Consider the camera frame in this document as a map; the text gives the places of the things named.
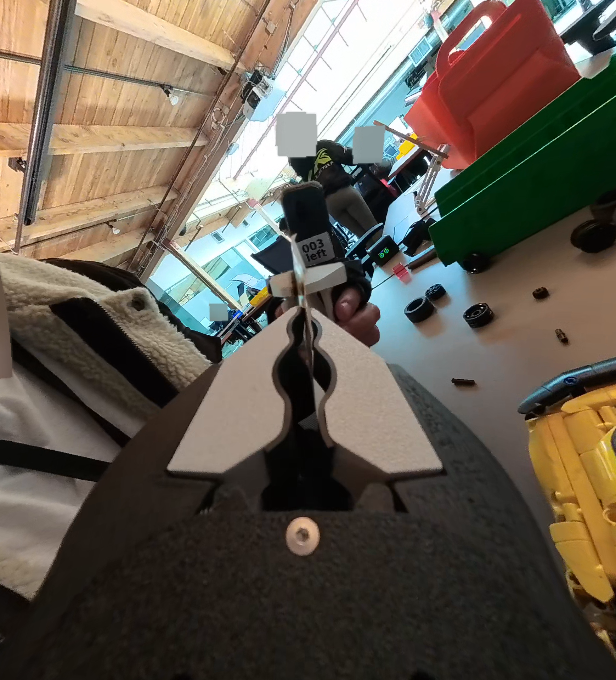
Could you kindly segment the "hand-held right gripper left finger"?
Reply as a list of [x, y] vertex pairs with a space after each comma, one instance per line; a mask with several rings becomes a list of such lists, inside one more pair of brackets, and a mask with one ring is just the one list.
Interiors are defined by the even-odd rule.
[[167, 465], [174, 477], [239, 488], [252, 507], [269, 484], [265, 453], [286, 438], [292, 407], [278, 362], [294, 345], [299, 307], [286, 311], [219, 366]]

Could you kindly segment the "person's left hand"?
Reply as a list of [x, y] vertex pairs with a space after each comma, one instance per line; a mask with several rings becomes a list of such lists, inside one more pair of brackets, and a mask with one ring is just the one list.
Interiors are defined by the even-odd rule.
[[363, 295], [355, 286], [339, 293], [333, 306], [335, 322], [349, 335], [367, 347], [380, 340], [380, 309], [371, 302], [363, 302]]

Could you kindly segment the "small black display device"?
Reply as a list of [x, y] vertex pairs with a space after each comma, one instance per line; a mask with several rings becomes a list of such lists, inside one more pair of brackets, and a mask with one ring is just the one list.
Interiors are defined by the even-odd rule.
[[400, 252], [400, 247], [390, 235], [382, 236], [367, 253], [373, 265], [383, 267]]

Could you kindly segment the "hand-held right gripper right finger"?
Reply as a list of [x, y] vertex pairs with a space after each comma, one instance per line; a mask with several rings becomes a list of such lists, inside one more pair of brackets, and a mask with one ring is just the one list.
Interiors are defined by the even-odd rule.
[[332, 478], [353, 503], [372, 484], [443, 473], [443, 464], [387, 363], [320, 311], [313, 369], [316, 416]]

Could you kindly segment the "grey desk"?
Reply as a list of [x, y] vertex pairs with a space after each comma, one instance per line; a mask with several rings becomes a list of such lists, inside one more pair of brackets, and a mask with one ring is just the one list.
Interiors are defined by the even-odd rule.
[[[588, 208], [569, 215], [504, 251], [477, 275], [433, 260], [403, 283], [392, 271], [407, 262], [399, 253], [372, 278], [372, 302], [381, 312], [374, 350], [482, 440], [523, 495], [556, 562], [553, 517], [532, 470], [517, 407], [556, 375], [616, 356], [616, 244], [586, 254], [570, 243], [572, 230], [589, 218]], [[405, 306], [434, 284], [447, 294], [433, 301], [430, 318], [411, 323]], [[549, 290], [549, 298], [533, 299], [539, 287]], [[495, 318], [472, 329], [463, 314], [478, 302], [486, 302]], [[556, 328], [567, 334], [568, 345], [558, 342]], [[476, 386], [455, 386], [451, 378], [474, 379]]]

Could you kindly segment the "wooden document stand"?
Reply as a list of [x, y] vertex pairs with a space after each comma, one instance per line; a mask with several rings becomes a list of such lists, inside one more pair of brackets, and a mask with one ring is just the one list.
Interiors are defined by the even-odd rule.
[[430, 217], [432, 209], [436, 204], [435, 199], [431, 198], [431, 190], [441, 169], [442, 161], [448, 159], [449, 145], [442, 144], [439, 148], [433, 148], [418, 138], [399, 132], [378, 120], [375, 120], [373, 124], [382, 127], [399, 140], [409, 142], [413, 147], [411, 151], [392, 165], [391, 171], [388, 174], [388, 180], [394, 181], [400, 173], [409, 170], [411, 165], [416, 164], [418, 158], [422, 157], [424, 159], [425, 173], [419, 174], [419, 176], [423, 176], [423, 181], [420, 188], [414, 194], [414, 206], [420, 219]]

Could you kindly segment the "green plastic bin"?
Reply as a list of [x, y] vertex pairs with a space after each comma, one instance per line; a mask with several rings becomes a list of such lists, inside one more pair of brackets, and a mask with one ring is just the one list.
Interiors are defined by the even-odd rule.
[[443, 265], [496, 256], [616, 188], [616, 51], [437, 190]]

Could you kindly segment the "red plastic carry case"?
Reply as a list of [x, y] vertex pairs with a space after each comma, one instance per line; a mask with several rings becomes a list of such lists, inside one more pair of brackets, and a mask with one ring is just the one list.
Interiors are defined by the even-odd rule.
[[580, 79], [540, 1], [484, 1], [439, 48], [405, 122], [462, 171]]

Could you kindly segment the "yellow toy brick car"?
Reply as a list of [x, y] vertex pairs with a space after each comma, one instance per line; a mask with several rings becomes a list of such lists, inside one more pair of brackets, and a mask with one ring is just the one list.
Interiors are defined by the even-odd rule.
[[616, 384], [524, 417], [568, 590], [616, 659]]

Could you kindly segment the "black toy wheel rim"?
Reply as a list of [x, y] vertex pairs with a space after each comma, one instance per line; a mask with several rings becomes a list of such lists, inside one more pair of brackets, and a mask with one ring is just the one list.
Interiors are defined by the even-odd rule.
[[494, 312], [486, 302], [471, 305], [463, 314], [465, 323], [472, 329], [487, 326], [494, 320]]

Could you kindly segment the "black office chair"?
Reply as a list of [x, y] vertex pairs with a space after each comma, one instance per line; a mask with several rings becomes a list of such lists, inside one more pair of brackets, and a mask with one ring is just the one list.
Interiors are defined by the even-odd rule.
[[293, 271], [292, 240], [285, 234], [278, 235], [266, 248], [252, 253], [251, 258], [263, 269], [267, 270], [270, 276]]

